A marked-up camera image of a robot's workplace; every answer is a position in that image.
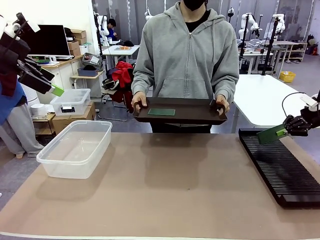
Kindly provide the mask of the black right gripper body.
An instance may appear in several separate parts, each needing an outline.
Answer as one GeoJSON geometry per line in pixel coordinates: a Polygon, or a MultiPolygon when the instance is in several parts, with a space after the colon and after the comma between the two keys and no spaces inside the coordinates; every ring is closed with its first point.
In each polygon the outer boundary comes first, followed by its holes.
{"type": "Polygon", "coordinates": [[[320,126],[320,107],[305,106],[304,109],[300,111],[300,115],[300,119],[303,121],[303,124],[300,127],[302,129],[300,136],[307,137],[309,130],[320,126]]]}

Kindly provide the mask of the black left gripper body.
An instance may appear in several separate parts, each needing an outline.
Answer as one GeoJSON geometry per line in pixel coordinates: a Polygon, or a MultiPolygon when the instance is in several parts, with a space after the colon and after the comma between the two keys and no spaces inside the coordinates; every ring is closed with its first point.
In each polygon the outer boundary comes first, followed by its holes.
{"type": "Polygon", "coordinates": [[[31,51],[28,44],[11,37],[0,39],[0,74],[6,75],[17,71],[18,60],[23,61],[31,51]]]}

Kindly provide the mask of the person's left hand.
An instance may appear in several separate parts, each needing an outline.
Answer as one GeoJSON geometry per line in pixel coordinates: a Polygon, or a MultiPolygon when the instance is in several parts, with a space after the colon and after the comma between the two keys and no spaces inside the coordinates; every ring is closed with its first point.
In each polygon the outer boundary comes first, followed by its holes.
{"type": "Polygon", "coordinates": [[[230,111],[230,104],[224,95],[218,94],[215,96],[215,101],[218,105],[224,106],[224,113],[227,114],[230,111]]]}

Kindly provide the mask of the person's right hand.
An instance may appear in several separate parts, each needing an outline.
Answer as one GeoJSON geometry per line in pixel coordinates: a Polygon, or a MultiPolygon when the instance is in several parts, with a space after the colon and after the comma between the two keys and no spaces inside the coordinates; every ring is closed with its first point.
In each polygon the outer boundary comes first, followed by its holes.
{"type": "Polygon", "coordinates": [[[142,91],[135,93],[132,98],[131,105],[137,113],[139,113],[142,108],[146,108],[148,106],[146,94],[142,91]]]}

